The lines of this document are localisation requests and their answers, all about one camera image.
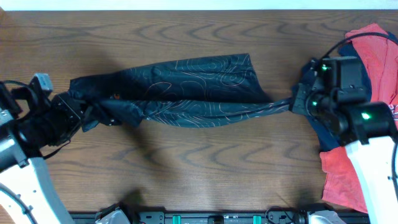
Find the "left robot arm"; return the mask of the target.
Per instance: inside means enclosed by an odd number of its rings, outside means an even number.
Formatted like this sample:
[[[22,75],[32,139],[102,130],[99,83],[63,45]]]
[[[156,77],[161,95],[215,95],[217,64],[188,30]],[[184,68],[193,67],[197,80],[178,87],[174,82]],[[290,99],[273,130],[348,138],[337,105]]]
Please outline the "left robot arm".
[[[29,84],[1,82],[1,205],[15,223],[73,223],[55,191],[45,146],[58,150],[80,129],[84,112],[67,93],[49,99],[45,74]]]

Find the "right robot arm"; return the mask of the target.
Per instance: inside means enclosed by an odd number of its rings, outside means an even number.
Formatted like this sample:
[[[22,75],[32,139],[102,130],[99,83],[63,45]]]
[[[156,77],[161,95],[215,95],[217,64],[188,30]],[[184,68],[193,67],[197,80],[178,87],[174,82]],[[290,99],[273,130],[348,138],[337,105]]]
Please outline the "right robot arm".
[[[397,211],[397,128],[389,107],[369,103],[366,90],[299,83],[289,106],[336,137],[350,159],[371,223],[392,223]]]

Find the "black patterned sports jersey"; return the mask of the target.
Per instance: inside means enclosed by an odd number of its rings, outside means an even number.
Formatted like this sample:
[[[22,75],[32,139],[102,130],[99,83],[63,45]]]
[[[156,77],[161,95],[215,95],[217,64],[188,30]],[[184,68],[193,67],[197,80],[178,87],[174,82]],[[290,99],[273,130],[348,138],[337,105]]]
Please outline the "black patterned sports jersey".
[[[191,58],[71,80],[68,90],[92,111],[83,125],[138,127],[143,120],[212,128],[288,110],[262,90],[249,54]]]

